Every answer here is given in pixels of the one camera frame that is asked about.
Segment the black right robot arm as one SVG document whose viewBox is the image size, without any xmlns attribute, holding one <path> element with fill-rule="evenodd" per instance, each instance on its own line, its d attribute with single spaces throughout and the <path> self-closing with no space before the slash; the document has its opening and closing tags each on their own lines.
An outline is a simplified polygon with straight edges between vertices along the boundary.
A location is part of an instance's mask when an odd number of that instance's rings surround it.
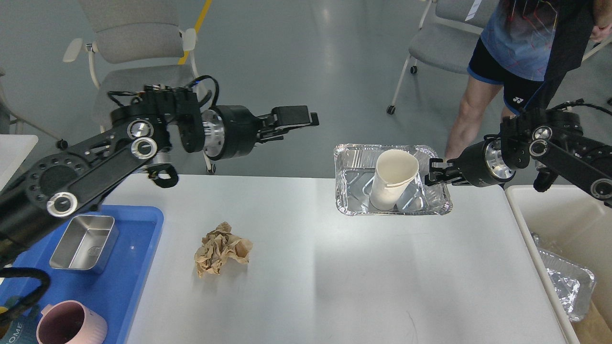
<svg viewBox="0 0 612 344">
<path fill-rule="evenodd" d="M 582 99 L 542 109 L 523 111 L 505 118 L 497 134 L 486 135 L 455 159 L 431 158 L 424 183 L 488 187 L 503 185 L 516 172 L 537 162 L 533 187 L 546 192 L 562 177 L 606 207 L 611 206 L 612 149 L 583 134 L 579 115 L 571 107 L 589 107 L 606 114 L 603 107 Z"/>
</svg>

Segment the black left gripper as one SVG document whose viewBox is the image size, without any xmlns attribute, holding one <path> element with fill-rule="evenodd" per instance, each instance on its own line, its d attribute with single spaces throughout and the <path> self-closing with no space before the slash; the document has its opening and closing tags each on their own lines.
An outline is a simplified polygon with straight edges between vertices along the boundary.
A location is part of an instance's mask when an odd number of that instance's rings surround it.
<svg viewBox="0 0 612 344">
<path fill-rule="evenodd" d="M 256 143 L 283 140 L 291 130 L 319 126 L 307 106 L 279 106 L 255 116 L 244 106 L 214 106 L 201 113 L 205 155 L 212 161 L 248 155 Z"/>
</svg>

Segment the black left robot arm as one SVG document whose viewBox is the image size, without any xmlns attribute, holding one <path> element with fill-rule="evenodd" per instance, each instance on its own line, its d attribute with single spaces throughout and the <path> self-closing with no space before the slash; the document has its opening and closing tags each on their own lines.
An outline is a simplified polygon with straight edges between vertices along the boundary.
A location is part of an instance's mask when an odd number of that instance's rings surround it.
<svg viewBox="0 0 612 344">
<path fill-rule="evenodd" d="M 36 268 L 14 268 L 19 255 L 67 219 L 96 211 L 129 175 L 144 170 L 155 185 L 177 185 L 174 166 L 162 159 L 172 145 L 168 126 L 177 126 L 182 147 L 212 161 L 248 155 L 256 144 L 282 140 L 289 131 L 319 125 L 307 106 L 279 106 L 255 116 L 244 106 L 219 105 L 220 87 L 203 98 L 201 75 L 178 87 L 145 85 L 142 91 L 109 91 L 116 104 L 111 127 L 81 143 L 41 158 L 1 194 L 1 276 L 33 278 L 39 286 L 1 314 L 6 326 L 48 291 L 51 278 Z"/>
</svg>

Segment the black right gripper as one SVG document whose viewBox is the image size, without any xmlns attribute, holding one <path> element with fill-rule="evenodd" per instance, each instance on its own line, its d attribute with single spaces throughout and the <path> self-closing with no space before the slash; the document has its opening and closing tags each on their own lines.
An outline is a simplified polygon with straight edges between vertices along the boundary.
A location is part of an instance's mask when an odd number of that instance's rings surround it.
<svg viewBox="0 0 612 344">
<path fill-rule="evenodd" d="M 515 174 L 503 161 L 501 140 L 485 139 L 467 147 L 459 158 L 430 158 L 424 184 L 487 187 L 507 183 Z"/>
</svg>

